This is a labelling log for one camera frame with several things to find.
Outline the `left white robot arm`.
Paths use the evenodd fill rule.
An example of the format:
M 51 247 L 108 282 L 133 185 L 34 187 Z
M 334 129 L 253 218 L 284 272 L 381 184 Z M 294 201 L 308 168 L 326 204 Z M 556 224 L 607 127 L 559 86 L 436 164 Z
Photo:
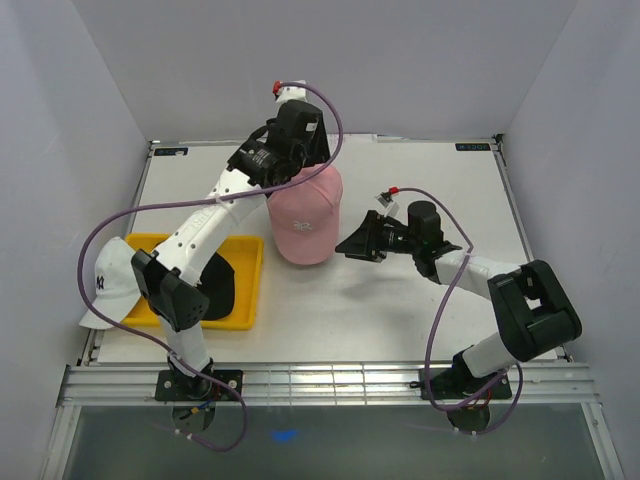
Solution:
M 188 398 L 201 399 L 212 387 L 213 361 L 200 325 L 209 300 L 198 289 L 206 265 L 231 230 L 277 187 L 329 158 L 322 111 L 306 101 L 289 100 L 231 155 L 206 205 L 152 252 L 134 254 L 138 287 L 162 325 L 170 369 Z

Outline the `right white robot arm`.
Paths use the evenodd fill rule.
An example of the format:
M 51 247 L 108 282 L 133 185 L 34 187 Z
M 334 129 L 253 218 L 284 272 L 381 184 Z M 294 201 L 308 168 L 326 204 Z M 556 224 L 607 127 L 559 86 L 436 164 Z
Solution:
M 407 215 L 401 223 L 368 211 L 336 252 L 375 263 L 388 254 L 408 255 L 429 281 L 488 300 L 497 324 L 496 333 L 457 353 L 448 369 L 422 372 L 418 385 L 423 395 L 474 397 L 500 372 L 581 336 L 581 320 L 547 262 L 517 265 L 467 254 L 446 240 L 440 215 L 429 201 L 411 203 Z

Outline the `pink baseball cap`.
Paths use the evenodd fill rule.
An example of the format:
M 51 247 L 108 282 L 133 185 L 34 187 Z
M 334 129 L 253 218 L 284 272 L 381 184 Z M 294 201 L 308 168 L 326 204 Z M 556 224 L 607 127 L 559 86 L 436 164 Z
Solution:
M 267 200 L 276 247 L 289 262 L 310 266 L 328 260 L 338 243 L 343 182 L 339 171 L 319 165 L 302 170 L 303 182 Z

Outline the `black NY baseball cap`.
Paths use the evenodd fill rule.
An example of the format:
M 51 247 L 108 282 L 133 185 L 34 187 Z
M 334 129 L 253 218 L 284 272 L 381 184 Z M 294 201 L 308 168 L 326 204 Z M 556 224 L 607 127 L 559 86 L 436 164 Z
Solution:
M 235 270 L 223 256 L 215 253 L 202 271 L 197 289 L 209 300 L 203 319 L 222 320 L 234 309 Z

